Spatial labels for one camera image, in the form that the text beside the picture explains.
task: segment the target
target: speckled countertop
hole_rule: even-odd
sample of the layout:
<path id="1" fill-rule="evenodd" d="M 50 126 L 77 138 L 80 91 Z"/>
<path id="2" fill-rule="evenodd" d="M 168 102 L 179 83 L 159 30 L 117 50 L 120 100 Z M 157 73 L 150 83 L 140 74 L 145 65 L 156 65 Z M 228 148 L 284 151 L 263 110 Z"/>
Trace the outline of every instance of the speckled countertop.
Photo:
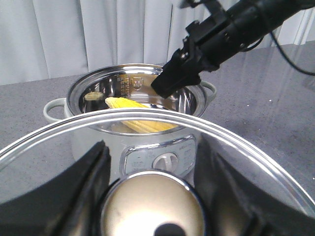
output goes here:
<path id="1" fill-rule="evenodd" d="M 299 66 L 315 71 L 315 41 L 284 49 Z M 315 199 L 315 77 L 294 71 L 276 48 L 238 54 L 201 77 L 218 89 L 203 118 L 262 149 Z M 0 86 L 0 148 L 47 125 L 44 105 L 65 97 L 78 78 Z M 62 118 L 62 108 L 53 115 Z"/>

